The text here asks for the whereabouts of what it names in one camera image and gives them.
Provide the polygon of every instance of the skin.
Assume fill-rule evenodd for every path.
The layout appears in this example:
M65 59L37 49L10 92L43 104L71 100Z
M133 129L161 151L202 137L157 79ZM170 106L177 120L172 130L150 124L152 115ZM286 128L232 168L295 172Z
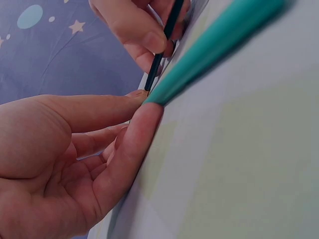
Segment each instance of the skin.
M148 4L166 24L174 0L89 0L95 14L104 21L128 53L145 72L149 72L153 53L171 56L173 43L167 41L163 27L148 9ZM184 0L172 40L182 37L190 0Z
M1 105L0 238L65 239L104 218L133 183L162 116L158 105L140 107L145 98L136 91Z

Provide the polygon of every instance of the blue circle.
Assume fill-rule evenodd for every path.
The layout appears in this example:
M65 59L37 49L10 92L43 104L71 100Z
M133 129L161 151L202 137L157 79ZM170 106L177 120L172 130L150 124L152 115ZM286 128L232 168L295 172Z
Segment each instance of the blue circle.
M17 25L20 29L28 29L36 25L43 15L43 9L40 5L32 5L21 13Z

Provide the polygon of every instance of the bedsheet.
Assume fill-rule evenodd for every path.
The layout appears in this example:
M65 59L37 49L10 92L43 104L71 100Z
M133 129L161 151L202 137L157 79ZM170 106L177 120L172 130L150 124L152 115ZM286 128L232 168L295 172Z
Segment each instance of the bedsheet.
M141 76L87 0L0 1L0 104L39 94L124 95Z

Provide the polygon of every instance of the star pattern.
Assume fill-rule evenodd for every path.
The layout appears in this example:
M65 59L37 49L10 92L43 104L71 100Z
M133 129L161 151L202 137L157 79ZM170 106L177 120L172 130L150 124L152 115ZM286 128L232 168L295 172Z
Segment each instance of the star pattern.
M83 25L85 22L79 22L78 20L75 20L74 24L69 26L69 28L72 29L72 35L77 33L78 31L83 31Z
M1 48L1 44L4 42L4 40L1 39L0 37L0 48Z

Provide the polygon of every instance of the black pencil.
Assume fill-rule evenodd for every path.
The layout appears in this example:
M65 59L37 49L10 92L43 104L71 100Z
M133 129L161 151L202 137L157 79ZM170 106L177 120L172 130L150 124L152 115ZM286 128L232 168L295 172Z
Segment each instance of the black pencil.
M170 11L166 26L164 28L164 34L168 40L170 39L171 34L173 33L173 30L174 30L175 24L177 22L180 10L183 6L183 3L184 3L184 0L175 0L174 5ZM146 91L150 91L152 88L152 84L154 82L156 75L158 74L160 62L163 58L163 55L164 55L164 53L155 55L154 61L152 63L151 69L150 69L150 73L149 73L148 78L146 80L146 84L145 84L145 88L144 88Z

